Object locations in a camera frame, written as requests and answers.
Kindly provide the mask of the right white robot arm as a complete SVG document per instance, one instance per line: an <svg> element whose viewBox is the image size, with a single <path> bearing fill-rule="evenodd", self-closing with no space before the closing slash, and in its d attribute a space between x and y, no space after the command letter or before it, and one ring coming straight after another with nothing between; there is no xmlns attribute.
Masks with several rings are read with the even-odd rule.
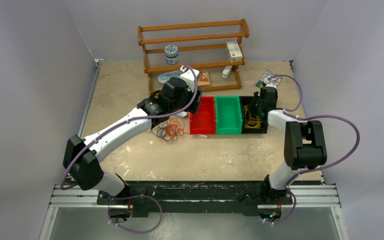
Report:
<svg viewBox="0 0 384 240"><path fill-rule="evenodd" d="M264 86L253 93L249 112L261 120L264 131L274 127L284 133L284 162L266 177L269 185L261 189L260 196L268 204L280 198L281 192L304 171L314 170L327 161L327 149L322 123L318 120L300 120L277 108L278 91Z"/></svg>

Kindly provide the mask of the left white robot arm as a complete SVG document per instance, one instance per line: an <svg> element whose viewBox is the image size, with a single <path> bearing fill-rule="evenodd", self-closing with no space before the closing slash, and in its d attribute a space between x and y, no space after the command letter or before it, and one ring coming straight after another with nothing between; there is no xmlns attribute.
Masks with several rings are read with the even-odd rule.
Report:
<svg viewBox="0 0 384 240"><path fill-rule="evenodd" d="M170 116L180 112L197 113L202 93L200 87L191 89L183 79L173 77L161 90L154 91L110 126L84 138L73 135L65 147L64 175L70 175L74 185L83 191L98 189L108 193L116 204L126 203L129 199L126 182L119 175L104 171L101 162L118 147Z"/></svg>

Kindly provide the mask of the green plastic bin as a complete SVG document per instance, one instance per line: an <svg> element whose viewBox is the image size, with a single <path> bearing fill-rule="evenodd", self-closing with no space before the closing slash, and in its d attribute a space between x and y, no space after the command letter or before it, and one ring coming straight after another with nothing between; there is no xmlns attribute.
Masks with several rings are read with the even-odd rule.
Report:
<svg viewBox="0 0 384 240"><path fill-rule="evenodd" d="M242 133L243 117L238 96L215 96L217 135L239 135Z"/></svg>

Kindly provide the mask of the red plastic bin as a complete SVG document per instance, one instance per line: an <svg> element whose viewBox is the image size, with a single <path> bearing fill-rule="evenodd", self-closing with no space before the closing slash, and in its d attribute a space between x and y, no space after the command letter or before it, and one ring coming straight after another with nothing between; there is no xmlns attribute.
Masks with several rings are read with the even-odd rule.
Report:
<svg viewBox="0 0 384 240"><path fill-rule="evenodd" d="M193 135L216 133L216 107L214 96L203 96L197 113L189 117L189 131Z"/></svg>

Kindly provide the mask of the black plastic bin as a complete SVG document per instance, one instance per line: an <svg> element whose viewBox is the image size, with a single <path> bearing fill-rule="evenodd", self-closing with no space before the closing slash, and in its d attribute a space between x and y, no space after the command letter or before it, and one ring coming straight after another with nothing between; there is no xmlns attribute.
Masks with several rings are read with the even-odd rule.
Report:
<svg viewBox="0 0 384 240"><path fill-rule="evenodd" d="M267 127L264 126L263 120L252 116L248 107L252 100L252 96L239 96L240 107L242 113L242 134L266 134Z"/></svg>

